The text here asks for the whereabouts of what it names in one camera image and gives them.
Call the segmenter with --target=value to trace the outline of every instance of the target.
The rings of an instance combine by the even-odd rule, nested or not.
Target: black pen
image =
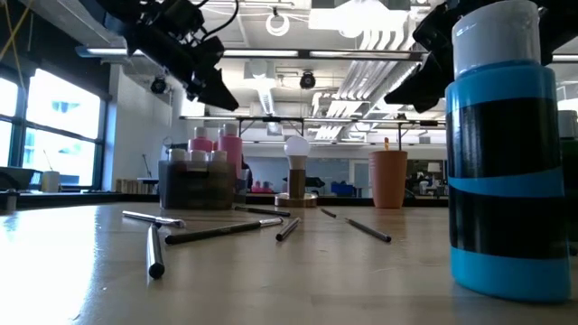
[[[351,220],[349,218],[345,218],[345,221],[347,223],[349,223],[350,225],[352,225],[353,227],[365,232],[366,234],[370,234],[371,236],[373,236],[377,239],[381,239],[381,240],[385,241],[386,243],[389,243],[391,241],[390,235],[386,235],[382,232],[379,232],[379,231],[372,229],[368,226],[362,225],[359,222],[357,222],[355,220]]]
[[[271,215],[271,216],[291,217],[291,213],[284,212],[284,211],[265,210],[265,209],[257,209],[257,208],[246,208],[246,207],[235,207],[235,210],[252,212],[252,213],[260,213],[260,214],[267,214],[267,215]]]
[[[322,212],[325,213],[326,215],[332,217],[332,218],[336,218],[336,217],[337,217],[337,215],[336,215],[335,213],[329,212],[328,210],[323,209],[323,208],[322,208]]]
[[[164,274],[163,251],[159,240],[158,228],[160,224],[152,224],[148,228],[146,240],[146,267],[153,279],[160,279]]]
[[[295,220],[291,221],[291,223],[279,231],[277,236],[275,236],[275,239],[277,239],[277,241],[284,241],[297,228],[299,222],[301,222],[300,218],[296,218]]]
[[[188,234],[182,235],[169,235],[164,239],[167,245],[176,245],[188,243],[195,240],[201,240],[206,238],[225,236],[229,234],[235,234],[243,231],[259,229],[262,227],[276,226],[283,223],[281,218],[272,218],[259,220],[255,222],[248,222],[240,225],[229,226],[229,227],[218,227],[213,229],[195,231]]]

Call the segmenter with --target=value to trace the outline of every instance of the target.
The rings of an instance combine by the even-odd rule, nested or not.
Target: window
[[[8,122],[0,122],[0,166],[8,165],[11,138],[12,125]]]
[[[100,98],[46,71],[30,79],[26,119],[96,139]]]
[[[101,103],[87,90],[36,70],[30,79],[22,166],[59,172],[64,186],[97,185],[93,182],[95,157],[103,147],[98,138]]]
[[[62,185],[92,185],[95,144],[53,133],[26,129],[23,167],[58,171]]]
[[[17,99],[18,86],[13,82],[0,78],[0,114],[14,116]]]

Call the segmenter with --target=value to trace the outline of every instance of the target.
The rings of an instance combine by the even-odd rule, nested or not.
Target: yellow wire
[[[8,22],[8,31],[10,33],[13,32],[12,30],[12,22],[10,20],[10,10],[8,9],[8,3],[6,3],[5,6],[5,11],[6,11],[6,21]],[[12,48],[14,50],[14,60],[16,61],[16,69],[18,70],[18,77],[20,78],[20,86],[22,87],[23,91],[24,91],[24,95],[25,98],[28,98],[28,96],[26,96],[26,87],[24,86],[24,77],[22,75],[22,69],[20,68],[20,59],[18,58],[18,50],[16,49],[16,42],[12,41]]]
[[[26,18],[26,15],[28,15],[28,12],[30,12],[30,6],[33,4],[33,2],[34,2],[34,0],[30,0],[28,2],[28,5],[26,5],[26,9],[24,9],[24,13],[22,14],[22,16],[20,17],[20,20],[16,24],[14,31],[10,33],[10,38],[8,39],[8,42],[6,42],[6,45],[0,51],[0,61],[4,58],[6,52],[8,51],[8,48],[10,47],[10,44],[12,42],[14,42],[14,37],[16,37],[16,34],[20,30],[20,27],[22,27],[22,24],[24,23],[24,19]]]

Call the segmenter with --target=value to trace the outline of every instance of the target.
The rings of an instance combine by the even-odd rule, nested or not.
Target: orange cup
[[[406,195],[407,152],[369,154],[373,204],[378,209],[401,209]]]

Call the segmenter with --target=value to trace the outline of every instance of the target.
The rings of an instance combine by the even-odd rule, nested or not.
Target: desk
[[[388,232],[391,245],[318,209],[279,227],[166,247],[166,273],[145,271],[158,203],[37,209],[0,217],[0,324],[576,324],[578,302],[528,305],[470,292],[450,275],[448,210],[334,207]],[[167,213],[201,229],[263,216]],[[574,299],[578,260],[573,259]]]

